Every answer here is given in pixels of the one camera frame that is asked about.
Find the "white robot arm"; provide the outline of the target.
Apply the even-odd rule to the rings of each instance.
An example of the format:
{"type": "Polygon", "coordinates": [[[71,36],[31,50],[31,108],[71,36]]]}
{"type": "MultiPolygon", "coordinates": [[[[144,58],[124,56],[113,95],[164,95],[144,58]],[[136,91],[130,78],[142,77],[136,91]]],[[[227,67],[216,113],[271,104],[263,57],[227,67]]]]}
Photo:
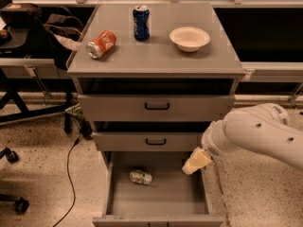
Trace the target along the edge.
{"type": "Polygon", "coordinates": [[[272,157],[303,170],[303,131],[289,126],[286,110],[275,103],[231,110],[205,130],[201,146],[192,151],[183,165],[191,175],[212,162],[240,149],[272,157]]]}

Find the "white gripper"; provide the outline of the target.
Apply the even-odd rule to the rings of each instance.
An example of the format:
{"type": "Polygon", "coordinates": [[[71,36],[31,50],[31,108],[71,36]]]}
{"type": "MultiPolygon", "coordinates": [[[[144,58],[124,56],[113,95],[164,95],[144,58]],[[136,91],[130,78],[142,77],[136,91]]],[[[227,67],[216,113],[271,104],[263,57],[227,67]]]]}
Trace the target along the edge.
{"type": "Polygon", "coordinates": [[[182,170],[190,175],[211,163],[212,157],[226,156],[230,150],[229,141],[223,132],[222,120],[213,121],[202,136],[202,147],[192,151],[182,170]]]}

